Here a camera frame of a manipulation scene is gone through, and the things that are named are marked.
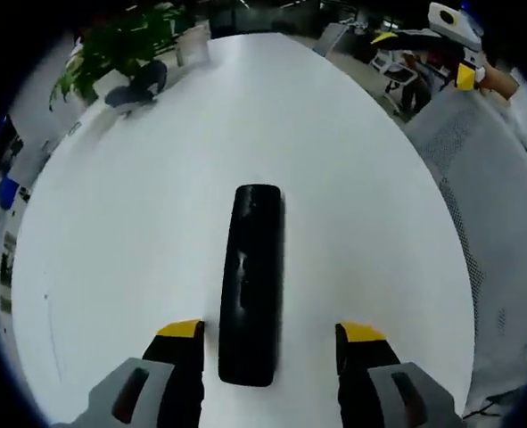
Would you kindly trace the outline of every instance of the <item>gray mesh fabric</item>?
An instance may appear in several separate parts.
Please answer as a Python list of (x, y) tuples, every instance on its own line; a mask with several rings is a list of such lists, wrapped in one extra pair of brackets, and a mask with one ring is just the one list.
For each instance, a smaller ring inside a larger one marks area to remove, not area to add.
[(477, 92), (440, 92), (405, 132), (439, 187), (473, 294), (467, 408), (527, 383), (527, 152)]

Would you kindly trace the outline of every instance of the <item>white table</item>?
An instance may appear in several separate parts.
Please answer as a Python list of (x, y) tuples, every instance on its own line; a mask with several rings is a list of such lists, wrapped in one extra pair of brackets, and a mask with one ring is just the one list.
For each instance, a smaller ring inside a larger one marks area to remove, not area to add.
[[(129, 119), (102, 105), (47, 163), (13, 270), (15, 332), (51, 421), (169, 322), (207, 321), (202, 427), (342, 426), (334, 325), (385, 331), (455, 397), (473, 364), (473, 305), (456, 230), (430, 173), (375, 101), (286, 37), (210, 42), (195, 70)], [(286, 202), (284, 326), (266, 389), (217, 375), (235, 188)]]

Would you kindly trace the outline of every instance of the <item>blue object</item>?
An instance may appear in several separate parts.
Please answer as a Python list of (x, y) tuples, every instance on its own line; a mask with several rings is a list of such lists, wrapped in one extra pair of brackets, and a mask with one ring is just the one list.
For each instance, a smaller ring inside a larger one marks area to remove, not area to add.
[(15, 200), (15, 194), (17, 193), (20, 185), (8, 176), (5, 176), (0, 183), (0, 206), (4, 210), (8, 210), (12, 207), (13, 201)]

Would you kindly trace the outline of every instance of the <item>potted plant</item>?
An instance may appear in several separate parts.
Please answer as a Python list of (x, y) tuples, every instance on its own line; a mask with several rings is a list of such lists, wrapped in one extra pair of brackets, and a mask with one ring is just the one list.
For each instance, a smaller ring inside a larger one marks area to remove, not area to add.
[(176, 19), (182, 7), (170, 3), (133, 6), (122, 14), (95, 24), (83, 35), (83, 45), (55, 82), (50, 102), (75, 91), (87, 103), (97, 94), (94, 84), (113, 70), (131, 79), (142, 65), (176, 46)]

